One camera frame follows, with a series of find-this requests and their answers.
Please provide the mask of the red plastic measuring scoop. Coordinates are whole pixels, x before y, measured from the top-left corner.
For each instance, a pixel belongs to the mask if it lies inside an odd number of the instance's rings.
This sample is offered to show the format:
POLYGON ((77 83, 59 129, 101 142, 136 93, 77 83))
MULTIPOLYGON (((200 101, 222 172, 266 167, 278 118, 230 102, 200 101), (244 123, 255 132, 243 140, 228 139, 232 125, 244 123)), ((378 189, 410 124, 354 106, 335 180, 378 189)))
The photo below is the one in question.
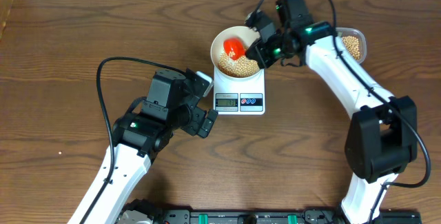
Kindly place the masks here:
POLYGON ((226 39, 223 42, 223 49, 225 54, 234 61, 244 56, 246 52, 243 42, 236 37, 226 39))

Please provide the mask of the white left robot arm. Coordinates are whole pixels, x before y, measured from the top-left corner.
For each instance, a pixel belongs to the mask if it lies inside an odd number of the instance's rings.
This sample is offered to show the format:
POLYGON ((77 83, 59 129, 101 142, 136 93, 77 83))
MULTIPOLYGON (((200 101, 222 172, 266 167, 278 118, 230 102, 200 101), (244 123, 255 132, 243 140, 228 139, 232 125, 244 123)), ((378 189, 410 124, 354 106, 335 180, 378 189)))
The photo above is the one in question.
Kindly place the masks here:
POLYGON ((115 223, 128 196, 174 131, 205 138, 218 112, 198 108, 213 80, 202 72, 157 70, 147 96, 135 99, 112 129, 112 144, 71 223, 115 223))

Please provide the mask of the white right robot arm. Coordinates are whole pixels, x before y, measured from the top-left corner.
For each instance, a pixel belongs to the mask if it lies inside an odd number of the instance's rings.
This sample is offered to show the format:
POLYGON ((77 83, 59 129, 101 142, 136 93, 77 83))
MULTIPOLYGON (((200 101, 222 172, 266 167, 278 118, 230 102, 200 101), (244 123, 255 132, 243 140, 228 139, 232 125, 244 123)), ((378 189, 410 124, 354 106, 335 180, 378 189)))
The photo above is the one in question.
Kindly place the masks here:
POLYGON ((351 119, 345 156, 353 174, 340 207, 349 223, 375 220, 384 190, 417 157, 416 106, 375 82, 345 49, 336 29, 315 22, 304 0, 277 0, 281 28, 262 11, 245 25, 259 33, 246 56, 267 69, 294 56, 329 86, 351 119))

